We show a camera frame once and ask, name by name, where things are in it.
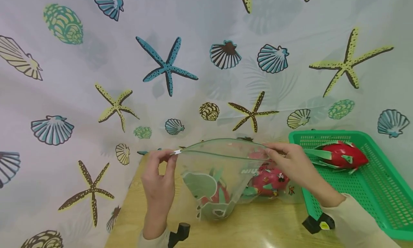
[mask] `plastic basket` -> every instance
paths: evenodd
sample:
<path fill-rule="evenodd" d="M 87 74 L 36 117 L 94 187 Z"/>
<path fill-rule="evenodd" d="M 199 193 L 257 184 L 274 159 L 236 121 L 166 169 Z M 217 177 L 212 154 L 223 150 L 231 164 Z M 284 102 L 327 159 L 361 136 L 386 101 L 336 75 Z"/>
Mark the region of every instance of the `plastic basket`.
<path fill-rule="evenodd" d="M 331 140 L 353 142 L 369 159 L 367 165 L 352 175 L 323 166 L 316 166 L 318 172 L 337 191 L 352 195 L 389 237 L 413 240 L 413 191 L 370 136 L 361 131 L 312 130 L 293 131 L 289 140 L 302 148 Z M 305 189 L 303 195 L 308 214 L 319 218 L 322 211 L 318 201 Z"/>

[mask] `scallop shell print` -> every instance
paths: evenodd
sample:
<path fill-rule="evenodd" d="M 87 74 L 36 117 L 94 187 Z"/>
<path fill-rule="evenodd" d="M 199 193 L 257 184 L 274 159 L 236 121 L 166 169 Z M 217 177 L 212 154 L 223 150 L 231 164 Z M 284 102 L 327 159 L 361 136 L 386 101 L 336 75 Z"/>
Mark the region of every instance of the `scallop shell print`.
<path fill-rule="evenodd" d="M 264 45 L 257 57 L 258 66 L 262 71 L 268 73 L 278 73 L 288 68 L 286 57 L 290 55 L 286 48 L 278 46 L 275 48 L 269 44 Z"/>
<path fill-rule="evenodd" d="M 237 47 L 232 41 L 224 41 L 224 44 L 212 44 L 209 57 L 212 63 L 220 69 L 230 69 L 237 66 L 241 56 L 235 50 Z"/>
<path fill-rule="evenodd" d="M 116 151 L 116 157 L 121 164 L 123 165 L 129 164 L 130 150 L 126 144 L 117 145 L 115 151 Z"/>
<path fill-rule="evenodd" d="M 177 135 L 185 129 L 181 121 L 178 119 L 169 119 L 165 122 L 165 129 L 171 135 Z"/>
<path fill-rule="evenodd" d="M 206 121 L 216 121 L 219 115 L 219 108 L 212 102 L 206 102 L 199 108 L 199 114 Z"/>
<path fill-rule="evenodd" d="M 340 120 L 353 110 L 355 104 L 354 101 L 349 99 L 335 102 L 328 110 L 328 117 L 333 120 Z"/>
<path fill-rule="evenodd" d="M 0 189 L 10 182 L 20 169 L 20 154 L 0 151 Z"/>
<path fill-rule="evenodd" d="M 119 20 L 120 11 L 123 12 L 123 0 L 95 0 L 95 3 L 103 14 L 115 21 Z"/>
<path fill-rule="evenodd" d="M 32 121 L 32 131 L 40 142 L 47 145 L 60 145 L 72 136 L 75 126 L 66 122 L 67 118 L 60 115 L 46 116 L 45 120 Z"/>
<path fill-rule="evenodd" d="M 288 116 L 286 123 L 291 129 L 306 125 L 310 120 L 310 109 L 299 109 Z"/>
<path fill-rule="evenodd" d="M 60 41 L 74 45 L 83 42 L 82 22 L 70 8 L 59 4 L 47 5 L 43 10 L 43 19 Z"/>
<path fill-rule="evenodd" d="M 389 138 L 398 137 L 403 134 L 402 129 L 410 124 L 410 120 L 397 110 L 387 109 L 381 112 L 377 122 L 377 131 L 380 134 L 387 134 Z"/>

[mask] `right hand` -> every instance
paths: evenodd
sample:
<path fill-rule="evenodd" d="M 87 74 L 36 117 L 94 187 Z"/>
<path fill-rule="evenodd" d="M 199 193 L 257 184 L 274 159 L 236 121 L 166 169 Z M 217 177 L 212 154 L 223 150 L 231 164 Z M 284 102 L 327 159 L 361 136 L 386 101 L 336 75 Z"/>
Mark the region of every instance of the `right hand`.
<path fill-rule="evenodd" d="M 297 144 L 265 144 L 265 151 L 285 175 L 311 192 L 323 207 L 337 207 L 345 196 L 337 192 L 318 173 L 313 163 Z M 278 152 L 285 153 L 283 158 Z"/>

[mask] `blue shell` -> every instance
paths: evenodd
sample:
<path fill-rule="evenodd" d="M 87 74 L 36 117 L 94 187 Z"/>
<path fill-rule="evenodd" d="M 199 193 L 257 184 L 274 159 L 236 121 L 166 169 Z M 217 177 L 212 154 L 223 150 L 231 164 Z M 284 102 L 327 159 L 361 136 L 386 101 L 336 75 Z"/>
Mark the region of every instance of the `blue shell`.
<path fill-rule="evenodd" d="M 46 116 L 46 120 L 32 121 L 32 131 L 40 142 L 47 145 L 60 145 L 72 136 L 75 126 L 59 115 Z"/>
<path fill-rule="evenodd" d="M 180 131 L 183 131 L 185 127 L 182 125 L 180 120 L 169 119 L 165 122 L 165 129 L 171 135 L 176 135 Z"/>
<path fill-rule="evenodd" d="M 274 46 L 266 44 L 258 53 L 258 66 L 265 72 L 278 73 L 288 67 L 288 63 L 286 62 L 288 55 L 290 55 L 290 53 L 288 53 L 287 49 L 281 46 L 275 48 Z"/>
<path fill-rule="evenodd" d="M 123 0 L 95 0 L 99 9 L 111 19 L 119 20 L 119 11 L 123 11 Z"/>
<path fill-rule="evenodd" d="M 20 169 L 20 154 L 0 152 L 0 189 L 10 182 Z"/>
<path fill-rule="evenodd" d="M 377 131 L 380 134 L 388 134 L 389 138 L 398 137 L 403 134 L 402 129 L 409 124 L 410 121 L 403 114 L 394 109 L 387 109 L 380 114 Z"/>

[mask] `white backdrop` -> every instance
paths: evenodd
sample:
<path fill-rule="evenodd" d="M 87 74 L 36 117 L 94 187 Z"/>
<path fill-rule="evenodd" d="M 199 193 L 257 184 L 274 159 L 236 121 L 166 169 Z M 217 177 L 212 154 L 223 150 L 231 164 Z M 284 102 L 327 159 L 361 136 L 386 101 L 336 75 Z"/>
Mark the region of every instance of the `white backdrop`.
<path fill-rule="evenodd" d="M 397 63 L 408 47 L 394 33 L 411 35 L 394 14 L 407 6 L 0 0 L 1 246 L 103 247 L 141 154 L 216 137 L 364 130 L 403 154 L 391 160 L 407 178 L 413 112 L 395 96 L 405 98 L 403 89 L 411 99 L 412 80 L 408 63 Z M 323 97 L 339 67 L 349 76 Z M 387 109 L 396 120 L 381 117 L 379 133 Z"/>

